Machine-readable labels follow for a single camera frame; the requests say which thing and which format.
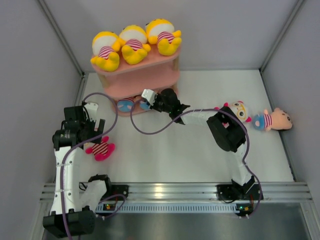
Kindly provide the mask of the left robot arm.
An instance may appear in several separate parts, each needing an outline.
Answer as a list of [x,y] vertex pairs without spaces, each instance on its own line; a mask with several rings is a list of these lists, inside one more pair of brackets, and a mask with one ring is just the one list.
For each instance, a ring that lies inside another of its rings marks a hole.
[[85,143],[102,139],[105,120],[97,120],[94,102],[64,108],[61,127],[52,136],[56,161],[53,204],[43,227],[56,238],[91,234],[95,228],[95,210],[100,200],[113,194],[107,175],[92,176],[80,192],[80,163],[86,157]]

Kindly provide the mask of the white pink bear plush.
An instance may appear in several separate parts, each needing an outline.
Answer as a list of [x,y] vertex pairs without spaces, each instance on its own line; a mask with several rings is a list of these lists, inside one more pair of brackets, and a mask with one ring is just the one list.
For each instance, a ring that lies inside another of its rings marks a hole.
[[216,106],[214,109],[228,112],[229,114],[237,117],[237,119],[242,123],[250,123],[252,121],[249,108],[240,100],[231,103],[225,102],[222,107]]
[[109,143],[109,137],[104,136],[100,143],[95,143],[85,150],[88,155],[93,155],[97,162],[102,162],[109,158],[111,154],[115,151],[116,145],[114,143]]

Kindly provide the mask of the yellow frog plush toy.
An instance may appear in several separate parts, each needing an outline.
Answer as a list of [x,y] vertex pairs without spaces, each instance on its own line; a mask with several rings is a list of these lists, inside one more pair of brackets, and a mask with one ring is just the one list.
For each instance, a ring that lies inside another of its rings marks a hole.
[[182,32],[167,19],[156,18],[145,25],[148,43],[156,45],[159,54],[172,56],[182,43]]

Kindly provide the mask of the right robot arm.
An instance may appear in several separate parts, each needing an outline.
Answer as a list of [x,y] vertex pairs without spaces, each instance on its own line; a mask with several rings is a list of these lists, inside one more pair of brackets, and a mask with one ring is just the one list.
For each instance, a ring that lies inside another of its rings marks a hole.
[[231,183],[218,186],[218,198],[223,201],[249,198],[255,177],[246,163],[250,143],[244,123],[251,118],[243,102],[225,103],[223,107],[214,109],[189,109],[189,105],[182,104],[171,88],[159,93],[145,89],[141,96],[151,110],[167,113],[174,123],[208,129],[216,144],[230,154]]

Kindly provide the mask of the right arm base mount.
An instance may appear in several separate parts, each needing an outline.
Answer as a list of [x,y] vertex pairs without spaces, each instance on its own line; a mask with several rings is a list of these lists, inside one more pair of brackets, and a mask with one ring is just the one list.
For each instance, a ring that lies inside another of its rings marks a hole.
[[231,202],[231,201],[249,201],[259,200],[260,188],[257,183],[251,186],[239,186],[236,184],[219,184],[217,187],[217,196],[220,201]]

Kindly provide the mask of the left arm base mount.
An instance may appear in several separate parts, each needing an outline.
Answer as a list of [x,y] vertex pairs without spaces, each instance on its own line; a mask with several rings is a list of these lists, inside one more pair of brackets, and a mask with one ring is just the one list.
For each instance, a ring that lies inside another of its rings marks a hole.
[[101,197],[101,200],[105,200],[106,198],[113,195],[124,195],[127,197],[129,194],[129,185],[127,184],[112,184],[107,187],[106,193]]

